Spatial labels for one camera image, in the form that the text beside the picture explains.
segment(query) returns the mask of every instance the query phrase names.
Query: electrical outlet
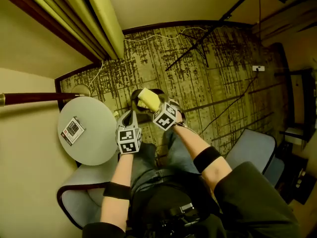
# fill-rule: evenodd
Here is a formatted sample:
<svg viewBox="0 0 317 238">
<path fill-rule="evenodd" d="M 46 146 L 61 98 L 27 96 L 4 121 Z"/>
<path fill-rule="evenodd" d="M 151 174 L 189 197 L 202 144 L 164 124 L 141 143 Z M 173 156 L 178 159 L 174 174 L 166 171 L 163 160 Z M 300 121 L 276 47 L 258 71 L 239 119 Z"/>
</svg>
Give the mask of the electrical outlet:
<svg viewBox="0 0 317 238">
<path fill-rule="evenodd" d="M 260 66 L 260 65 L 254 65 L 254 66 L 252 66 L 252 70 L 254 70 L 254 71 L 265 71 L 265 67 L 264 66 Z"/>
</svg>

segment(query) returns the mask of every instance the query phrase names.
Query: black sleeve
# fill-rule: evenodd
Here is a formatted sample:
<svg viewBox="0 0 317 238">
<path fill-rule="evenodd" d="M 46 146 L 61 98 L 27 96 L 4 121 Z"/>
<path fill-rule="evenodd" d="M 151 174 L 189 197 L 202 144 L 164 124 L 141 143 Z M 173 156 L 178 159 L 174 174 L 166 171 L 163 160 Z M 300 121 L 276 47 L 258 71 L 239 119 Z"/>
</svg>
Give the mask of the black sleeve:
<svg viewBox="0 0 317 238">
<path fill-rule="evenodd" d="M 110 223 L 96 222 L 83 228 L 83 238 L 123 238 L 125 232 Z"/>
<path fill-rule="evenodd" d="M 250 162 L 222 179 L 214 194 L 225 218 L 253 237 L 300 237 L 291 209 Z"/>
</svg>

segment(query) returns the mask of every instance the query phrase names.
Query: small card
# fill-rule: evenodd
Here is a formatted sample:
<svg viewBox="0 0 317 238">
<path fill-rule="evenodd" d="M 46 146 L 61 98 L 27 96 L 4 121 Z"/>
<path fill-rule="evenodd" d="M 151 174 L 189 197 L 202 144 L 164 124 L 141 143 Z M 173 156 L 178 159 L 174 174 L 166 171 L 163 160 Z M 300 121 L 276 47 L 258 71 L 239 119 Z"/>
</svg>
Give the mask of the small card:
<svg viewBox="0 0 317 238">
<path fill-rule="evenodd" d="M 85 127 L 80 123 L 77 117 L 73 117 L 62 131 L 61 136 L 72 146 L 85 130 Z"/>
</svg>

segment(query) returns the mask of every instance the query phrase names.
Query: chair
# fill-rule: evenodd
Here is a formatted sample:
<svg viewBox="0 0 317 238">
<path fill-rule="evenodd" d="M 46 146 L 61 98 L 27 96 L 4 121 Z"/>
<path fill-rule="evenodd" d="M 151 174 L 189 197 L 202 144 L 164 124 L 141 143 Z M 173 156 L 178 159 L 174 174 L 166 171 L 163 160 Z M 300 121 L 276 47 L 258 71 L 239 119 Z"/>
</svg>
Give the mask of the chair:
<svg viewBox="0 0 317 238">
<path fill-rule="evenodd" d="M 104 187 L 111 180 L 117 162 L 116 153 L 101 165 L 81 165 L 58 190 L 59 206 L 78 228 L 100 220 Z"/>
<path fill-rule="evenodd" d="M 284 170 L 284 163 L 273 154 L 275 147 L 276 142 L 272 136 L 245 129 L 228 153 L 226 161 L 231 168 L 250 161 L 273 186 L 276 186 Z"/>
</svg>

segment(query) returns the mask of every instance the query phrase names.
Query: gray round table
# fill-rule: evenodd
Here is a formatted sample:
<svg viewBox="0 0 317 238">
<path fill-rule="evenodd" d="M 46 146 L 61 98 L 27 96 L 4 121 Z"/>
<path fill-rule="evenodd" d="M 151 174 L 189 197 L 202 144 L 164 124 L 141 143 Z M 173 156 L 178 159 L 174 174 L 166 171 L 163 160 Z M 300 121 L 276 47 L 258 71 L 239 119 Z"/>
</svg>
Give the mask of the gray round table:
<svg viewBox="0 0 317 238">
<path fill-rule="evenodd" d="M 86 130 L 70 146 L 61 132 L 73 117 L 77 117 Z M 110 109 L 97 99 L 78 97 L 68 102 L 60 112 L 57 130 L 65 151 L 82 164 L 100 165 L 116 152 L 116 120 Z"/>
</svg>

